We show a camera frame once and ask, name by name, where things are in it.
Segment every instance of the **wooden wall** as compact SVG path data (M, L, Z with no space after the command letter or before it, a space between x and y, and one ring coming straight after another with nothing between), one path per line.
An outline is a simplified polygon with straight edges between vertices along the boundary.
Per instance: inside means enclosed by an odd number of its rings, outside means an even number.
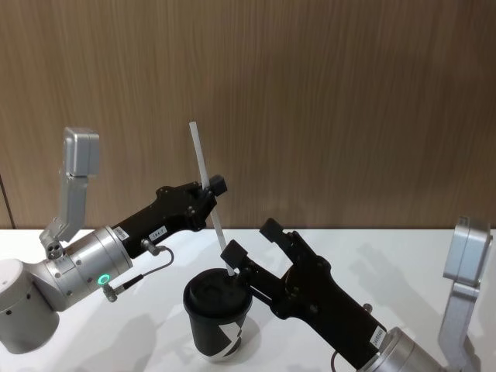
M496 222L492 0L3 0L0 175L17 226L57 211L62 131L101 136L89 226L199 179L224 225Z

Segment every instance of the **cup lid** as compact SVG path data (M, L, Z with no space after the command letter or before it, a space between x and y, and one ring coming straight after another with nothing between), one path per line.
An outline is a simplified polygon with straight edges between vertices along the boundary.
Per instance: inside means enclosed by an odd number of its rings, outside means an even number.
M216 268L191 279L184 289L183 300L192 318L226 324L246 315L252 295L226 269Z

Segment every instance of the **paper cup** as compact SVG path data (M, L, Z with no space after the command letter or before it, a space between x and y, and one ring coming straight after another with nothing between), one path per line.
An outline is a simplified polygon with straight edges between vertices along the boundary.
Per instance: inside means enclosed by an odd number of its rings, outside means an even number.
M210 269L191 279L184 289L195 346L210 361L228 359L241 344L252 295L235 278L226 269Z

